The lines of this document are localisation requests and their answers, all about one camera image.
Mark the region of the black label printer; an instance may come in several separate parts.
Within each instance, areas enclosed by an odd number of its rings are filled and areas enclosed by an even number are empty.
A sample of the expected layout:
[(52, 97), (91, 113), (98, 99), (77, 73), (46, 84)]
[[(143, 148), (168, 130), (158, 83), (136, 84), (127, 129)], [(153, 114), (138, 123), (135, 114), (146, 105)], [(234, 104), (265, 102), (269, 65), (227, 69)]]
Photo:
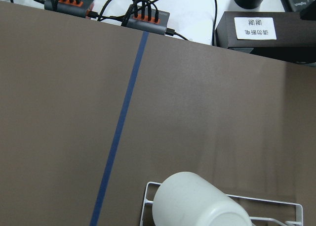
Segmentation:
[(298, 12), (226, 11), (215, 37), (226, 49), (292, 63), (316, 61), (316, 23)]

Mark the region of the grey usb hub right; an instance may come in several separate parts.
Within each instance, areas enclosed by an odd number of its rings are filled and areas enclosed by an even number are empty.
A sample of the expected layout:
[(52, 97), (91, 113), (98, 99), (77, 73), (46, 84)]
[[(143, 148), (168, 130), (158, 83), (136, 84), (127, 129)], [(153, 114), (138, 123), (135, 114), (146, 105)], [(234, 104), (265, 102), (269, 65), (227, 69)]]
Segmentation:
[(166, 11), (159, 11), (158, 21), (155, 22), (156, 10), (152, 9), (152, 12), (154, 14), (151, 16), (151, 20), (149, 20), (147, 9), (145, 9), (144, 17), (142, 17), (141, 12), (138, 12), (137, 17), (135, 17), (135, 14), (132, 13), (128, 19), (124, 19), (121, 26), (159, 35), (165, 35), (170, 13)]

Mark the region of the grey usb hub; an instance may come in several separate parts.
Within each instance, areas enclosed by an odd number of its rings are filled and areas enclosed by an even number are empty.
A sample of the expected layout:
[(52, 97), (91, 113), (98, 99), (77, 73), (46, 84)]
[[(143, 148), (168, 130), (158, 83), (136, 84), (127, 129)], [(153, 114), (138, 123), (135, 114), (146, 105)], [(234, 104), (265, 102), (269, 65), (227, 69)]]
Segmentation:
[(159, 11), (158, 21), (155, 22), (156, 10), (152, 9), (152, 12), (154, 14), (151, 16), (151, 20), (149, 20), (147, 9), (145, 9), (144, 17), (142, 17), (141, 12), (138, 12), (137, 17), (135, 17), (135, 14), (132, 13), (128, 19), (124, 19), (121, 26), (159, 35), (165, 35), (170, 13), (166, 11)]
[(94, 0), (80, 0), (80, 3), (77, 3), (76, 0), (73, 0), (73, 2), (59, 0), (56, 11), (76, 17), (88, 18), (87, 15), (93, 7)]

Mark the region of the cream white plastic cup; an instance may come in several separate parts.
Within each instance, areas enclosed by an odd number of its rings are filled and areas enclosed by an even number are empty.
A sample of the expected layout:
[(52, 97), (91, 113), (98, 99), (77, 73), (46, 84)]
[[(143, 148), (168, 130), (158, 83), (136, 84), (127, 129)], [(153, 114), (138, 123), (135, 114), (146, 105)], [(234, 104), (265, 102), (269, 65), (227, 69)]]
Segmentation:
[(225, 193), (192, 172), (169, 176), (155, 193), (157, 226), (250, 226), (248, 213)]

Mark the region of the grey usb hub left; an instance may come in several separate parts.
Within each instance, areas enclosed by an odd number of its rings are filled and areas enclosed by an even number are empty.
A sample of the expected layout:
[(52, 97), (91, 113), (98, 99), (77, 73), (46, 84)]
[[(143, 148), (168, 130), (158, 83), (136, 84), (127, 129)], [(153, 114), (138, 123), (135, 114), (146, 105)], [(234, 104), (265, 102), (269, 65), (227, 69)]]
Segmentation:
[(59, 0), (56, 11), (76, 17), (88, 18), (87, 15), (93, 7), (94, 0), (80, 0), (80, 3), (77, 3), (76, 0), (73, 0), (73, 2)]

